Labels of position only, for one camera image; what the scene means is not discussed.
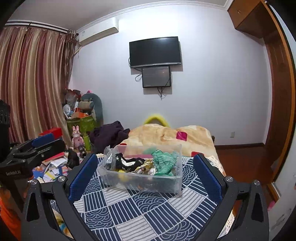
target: green storage box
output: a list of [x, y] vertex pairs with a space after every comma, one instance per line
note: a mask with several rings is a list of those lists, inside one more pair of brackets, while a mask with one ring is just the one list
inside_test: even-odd
[[95, 127], [97, 127], [97, 123], [90, 115], [83, 118], [69, 119], [67, 120], [67, 126], [69, 133], [72, 136], [73, 126], [79, 126], [80, 133], [86, 133], [87, 131], [92, 131]]

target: yellow arch-shaped object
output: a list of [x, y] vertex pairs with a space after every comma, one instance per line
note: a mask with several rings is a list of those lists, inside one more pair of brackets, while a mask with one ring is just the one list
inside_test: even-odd
[[162, 126], [170, 127], [170, 125], [168, 124], [168, 122], [161, 115], [151, 115], [151, 116], [149, 116], [145, 120], [144, 125], [151, 123], [151, 121], [153, 121], [153, 120], [157, 120], [158, 122], [160, 122], [160, 124]]

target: ceiling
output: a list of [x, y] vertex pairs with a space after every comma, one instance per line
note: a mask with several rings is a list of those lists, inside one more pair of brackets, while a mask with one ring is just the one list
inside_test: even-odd
[[[30, 20], [77, 30], [110, 13], [158, 0], [25, 0], [10, 20]], [[200, 0], [224, 6], [226, 0]]]

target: curtain rod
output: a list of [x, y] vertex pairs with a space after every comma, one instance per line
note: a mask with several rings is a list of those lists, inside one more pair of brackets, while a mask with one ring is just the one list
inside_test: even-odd
[[66, 28], [61, 28], [61, 27], [47, 24], [47, 23], [27, 21], [27, 20], [8, 20], [5, 26], [31, 26], [31, 27], [49, 29], [49, 30], [57, 31], [63, 34], [66, 34], [68, 32], [68, 29]]

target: clear plastic storage box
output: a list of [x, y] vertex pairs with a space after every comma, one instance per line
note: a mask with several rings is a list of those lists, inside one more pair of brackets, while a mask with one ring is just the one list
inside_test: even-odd
[[170, 154], [177, 155], [175, 166], [175, 176], [154, 176], [134, 173], [122, 173], [107, 170], [103, 160], [98, 165], [98, 172], [102, 181], [109, 186], [124, 186], [125, 188], [138, 191], [151, 191], [163, 193], [181, 194], [182, 186], [182, 152], [181, 145], [162, 145], [162, 146], [126, 146], [118, 145], [111, 151], [114, 154], [122, 153], [124, 158], [153, 158], [150, 150], [161, 150]]

